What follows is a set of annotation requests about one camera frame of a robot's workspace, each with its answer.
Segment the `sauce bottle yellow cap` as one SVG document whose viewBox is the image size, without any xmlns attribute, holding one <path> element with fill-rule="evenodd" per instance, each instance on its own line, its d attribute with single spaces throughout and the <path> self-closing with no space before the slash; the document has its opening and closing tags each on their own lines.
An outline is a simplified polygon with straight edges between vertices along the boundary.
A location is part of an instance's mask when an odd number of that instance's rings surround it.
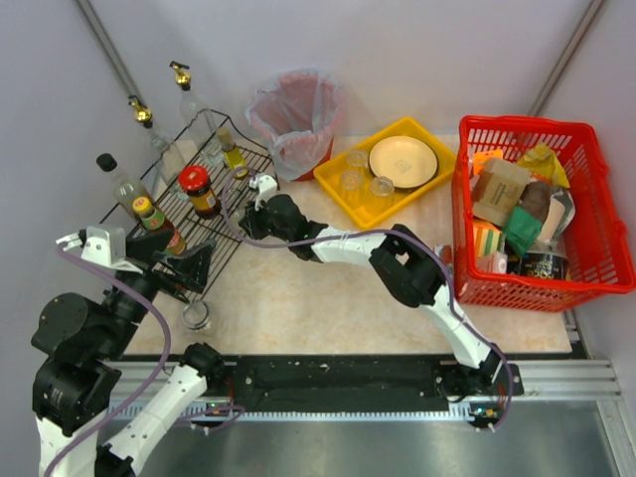
<svg viewBox="0 0 636 477">
<path fill-rule="evenodd" d="M 141 220 L 145 230 L 149 233 L 162 231 L 170 231 L 172 233 L 172 237 L 166 247 L 167 253 L 178 255 L 187 250 L 187 243 L 181 233 L 150 199 L 144 196 L 137 197 L 133 200 L 132 208 Z"/>
</svg>

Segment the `dark sauce bottle black cap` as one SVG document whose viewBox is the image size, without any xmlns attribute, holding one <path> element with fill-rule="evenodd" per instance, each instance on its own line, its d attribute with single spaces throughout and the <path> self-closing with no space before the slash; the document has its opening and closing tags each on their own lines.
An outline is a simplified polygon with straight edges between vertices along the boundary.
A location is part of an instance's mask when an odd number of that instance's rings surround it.
<svg viewBox="0 0 636 477">
<path fill-rule="evenodd" d="M 138 216 L 133 209 L 135 200 L 140 197 L 152 200 L 146 187 L 137 177 L 128 174 L 119 166 L 114 157 L 108 153 L 98 155 L 95 162 L 109 177 L 115 201 L 134 221 L 137 221 Z"/>
</svg>

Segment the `small yellow label bottle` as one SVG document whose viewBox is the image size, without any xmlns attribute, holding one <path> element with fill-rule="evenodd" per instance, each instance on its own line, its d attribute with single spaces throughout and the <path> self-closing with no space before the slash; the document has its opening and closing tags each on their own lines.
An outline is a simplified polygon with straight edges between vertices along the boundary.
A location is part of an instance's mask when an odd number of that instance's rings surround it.
<svg viewBox="0 0 636 477">
<path fill-rule="evenodd" d="M 232 172 L 234 173 L 235 169 L 239 166 L 246 166 L 242 153 L 235 143 L 230 131 L 225 127 L 220 127 L 217 130 L 217 137 L 224 152 L 226 164 Z"/>
</svg>

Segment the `red lid chili jar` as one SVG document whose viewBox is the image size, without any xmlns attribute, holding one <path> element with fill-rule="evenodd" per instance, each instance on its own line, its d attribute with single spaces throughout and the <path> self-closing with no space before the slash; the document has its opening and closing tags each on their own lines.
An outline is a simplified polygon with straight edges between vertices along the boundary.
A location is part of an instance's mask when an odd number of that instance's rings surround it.
<svg viewBox="0 0 636 477">
<path fill-rule="evenodd" d="M 207 169 L 200 165 L 186 166 L 178 177 L 198 217 L 211 220 L 221 212 L 221 203 L 214 192 Z"/>
</svg>

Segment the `clear glass cup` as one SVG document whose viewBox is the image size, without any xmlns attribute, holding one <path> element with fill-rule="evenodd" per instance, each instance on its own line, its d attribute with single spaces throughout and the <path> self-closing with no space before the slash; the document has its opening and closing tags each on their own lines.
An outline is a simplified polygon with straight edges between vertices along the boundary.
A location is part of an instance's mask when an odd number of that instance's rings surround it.
<svg viewBox="0 0 636 477">
<path fill-rule="evenodd" d="M 369 193 L 374 199 L 388 201 L 395 193 L 394 182 L 385 176 L 374 177 L 370 183 Z"/>
<path fill-rule="evenodd" d="M 339 186 L 344 200 L 355 201 L 364 189 L 364 177 L 358 171 L 346 170 L 340 175 Z"/>
<path fill-rule="evenodd" d="M 346 153 L 345 162 L 348 169 L 365 172 L 369 166 L 369 155 L 362 149 L 351 149 Z"/>
</svg>

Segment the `glass oil bottle gold spout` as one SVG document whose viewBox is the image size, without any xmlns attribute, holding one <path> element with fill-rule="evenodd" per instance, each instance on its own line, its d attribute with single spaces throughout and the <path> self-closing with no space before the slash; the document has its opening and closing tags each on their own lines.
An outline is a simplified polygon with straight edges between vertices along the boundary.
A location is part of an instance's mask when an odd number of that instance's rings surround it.
<svg viewBox="0 0 636 477">
<path fill-rule="evenodd" d="M 158 125 L 151 109 L 137 95 L 130 95 L 127 101 L 134 111 L 134 120 L 145 129 L 150 144 L 158 153 L 158 159 L 155 161 L 158 175 L 167 186 L 174 186 L 179 174 L 186 167 L 179 147 L 175 140 Z"/>
</svg>

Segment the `glass jar metal rim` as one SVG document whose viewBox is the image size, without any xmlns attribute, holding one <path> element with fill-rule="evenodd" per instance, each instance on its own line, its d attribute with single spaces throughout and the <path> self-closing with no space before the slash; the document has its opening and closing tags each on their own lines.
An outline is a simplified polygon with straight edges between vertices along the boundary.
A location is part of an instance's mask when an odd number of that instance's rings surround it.
<svg viewBox="0 0 636 477">
<path fill-rule="evenodd" d="M 238 180 L 243 180 L 247 178 L 249 175 L 249 169 L 246 166 L 239 166 L 235 169 L 234 178 Z"/>
</svg>

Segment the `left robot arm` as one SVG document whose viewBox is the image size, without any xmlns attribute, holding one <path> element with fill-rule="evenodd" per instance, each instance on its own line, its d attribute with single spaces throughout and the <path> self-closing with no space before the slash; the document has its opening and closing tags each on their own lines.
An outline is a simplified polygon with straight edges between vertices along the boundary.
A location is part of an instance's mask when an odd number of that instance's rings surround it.
<svg viewBox="0 0 636 477">
<path fill-rule="evenodd" d="M 168 381 L 127 429 L 104 444 L 97 433 L 137 400 L 116 409 L 110 396 L 119 360 L 147 313 L 159 311 L 158 293 L 184 300 L 200 293 L 216 248 L 207 239 L 179 255 L 165 249 L 170 235 L 128 238 L 115 226 L 89 226 L 59 238 L 64 259 L 106 279 L 111 287 L 96 303 L 77 293 L 53 298 L 43 309 L 31 344 L 46 355 L 33 383 L 32 408 L 41 441 L 42 476 L 137 476 L 170 427 L 192 401 L 228 388 L 223 357 L 205 343 L 186 348 Z"/>
</svg>

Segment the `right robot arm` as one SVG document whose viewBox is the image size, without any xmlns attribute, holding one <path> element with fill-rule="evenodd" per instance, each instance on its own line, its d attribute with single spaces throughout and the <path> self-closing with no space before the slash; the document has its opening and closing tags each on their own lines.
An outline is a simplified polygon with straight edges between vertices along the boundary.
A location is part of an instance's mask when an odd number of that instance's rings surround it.
<svg viewBox="0 0 636 477">
<path fill-rule="evenodd" d="M 501 349 L 486 339 L 454 300 L 448 268 L 411 230 L 352 232 L 307 219 L 287 194 L 250 201 L 241 219 L 222 217 L 239 240 L 261 248 L 287 248 L 299 259 L 344 263 L 371 269 L 391 297 L 422 313 L 450 344 L 465 374 L 491 386 L 504 375 L 514 382 L 512 368 Z"/>
</svg>

